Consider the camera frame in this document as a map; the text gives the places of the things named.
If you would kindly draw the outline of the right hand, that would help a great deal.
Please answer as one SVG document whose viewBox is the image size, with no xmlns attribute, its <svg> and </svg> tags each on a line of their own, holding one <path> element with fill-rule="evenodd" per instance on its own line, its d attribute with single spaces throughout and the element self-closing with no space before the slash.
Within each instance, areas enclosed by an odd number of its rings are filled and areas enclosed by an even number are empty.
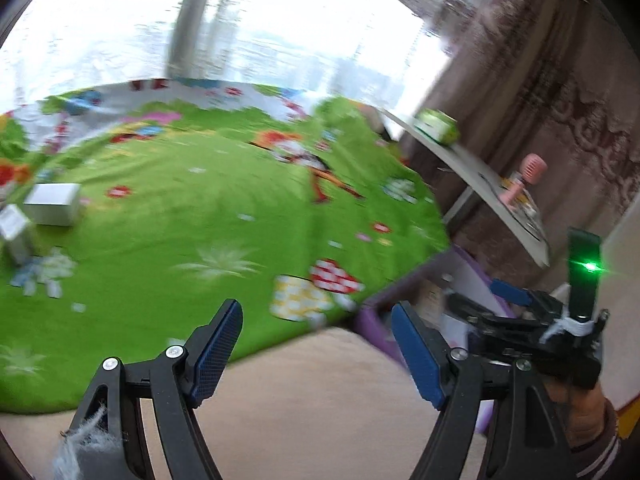
<svg viewBox="0 0 640 480">
<path fill-rule="evenodd" d="M 550 400 L 562 420 L 565 437 L 571 448 L 596 440 L 605 427 L 606 399 L 600 382 L 584 390 L 554 378 L 544 378 Z"/>
</svg>

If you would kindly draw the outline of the striped sleeve forearm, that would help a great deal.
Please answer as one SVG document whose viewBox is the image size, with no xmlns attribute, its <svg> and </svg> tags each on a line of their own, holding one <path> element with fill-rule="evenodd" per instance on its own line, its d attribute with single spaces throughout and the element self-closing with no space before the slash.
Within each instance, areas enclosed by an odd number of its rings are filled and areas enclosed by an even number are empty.
<svg viewBox="0 0 640 480">
<path fill-rule="evenodd" d="M 603 479 L 620 454 L 622 441 L 618 434 L 618 420 L 613 405 L 604 401 L 604 426 L 599 437 L 572 448 L 577 479 Z"/>
</svg>

